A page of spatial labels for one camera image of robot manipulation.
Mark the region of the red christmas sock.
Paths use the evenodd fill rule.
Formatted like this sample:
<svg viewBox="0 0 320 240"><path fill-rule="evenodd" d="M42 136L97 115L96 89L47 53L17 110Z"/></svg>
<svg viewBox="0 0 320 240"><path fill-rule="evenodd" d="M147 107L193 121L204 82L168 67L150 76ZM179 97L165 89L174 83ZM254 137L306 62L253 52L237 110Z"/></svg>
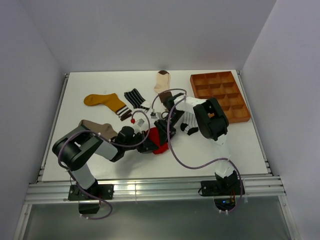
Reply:
<svg viewBox="0 0 320 240"><path fill-rule="evenodd" d="M169 149L167 142L165 142L164 144L160 143L160 135L159 135L159 131L156 127L152 127L148 131L148 138L158 147L158 149L153 151L154 155L163 154L164 152L166 152Z"/></svg>

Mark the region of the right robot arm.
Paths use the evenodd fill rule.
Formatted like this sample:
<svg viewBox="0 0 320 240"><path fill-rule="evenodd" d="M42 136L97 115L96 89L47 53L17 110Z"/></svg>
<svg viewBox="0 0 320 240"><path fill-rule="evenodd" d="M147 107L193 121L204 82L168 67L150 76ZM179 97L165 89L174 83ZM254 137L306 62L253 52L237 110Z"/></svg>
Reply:
<svg viewBox="0 0 320 240"><path fill-rule="evenodd" d="M199 99L178 93L165 99L163 105L168 109L165 117L154 122L158 129L160 143L168 143L168 147L175 160L183 167L190 170L199 170L211 164L215 165L216 189L222 195L229 194L236 184L242 184L241 175L235 164L227 157L219 157L200 166L188 166L184 164L173 150L171 138L176 134L175 125L184 114L187 119L194 122L202 136L213 140L226 152L226 138L229 121L214 97Z"/></svg>

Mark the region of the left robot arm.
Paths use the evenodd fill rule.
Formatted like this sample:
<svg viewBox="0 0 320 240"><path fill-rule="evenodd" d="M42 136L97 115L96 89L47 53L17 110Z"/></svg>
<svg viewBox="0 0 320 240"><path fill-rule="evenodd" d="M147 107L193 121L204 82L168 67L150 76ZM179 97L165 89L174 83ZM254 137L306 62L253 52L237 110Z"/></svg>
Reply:
<svg viewBox="0 0 320 240"><path fill-rule="evenodd" d="M58 157L58 164L79 184L79 194L91 200L101 195L98 181L87 164L93 154L115 163L124 157L126 151L136 150L144 154L158 148L145 131L135 133L130 126L124 126L116 136L107 140L101 133L80 125L59 139L52 152Z"/></svg>

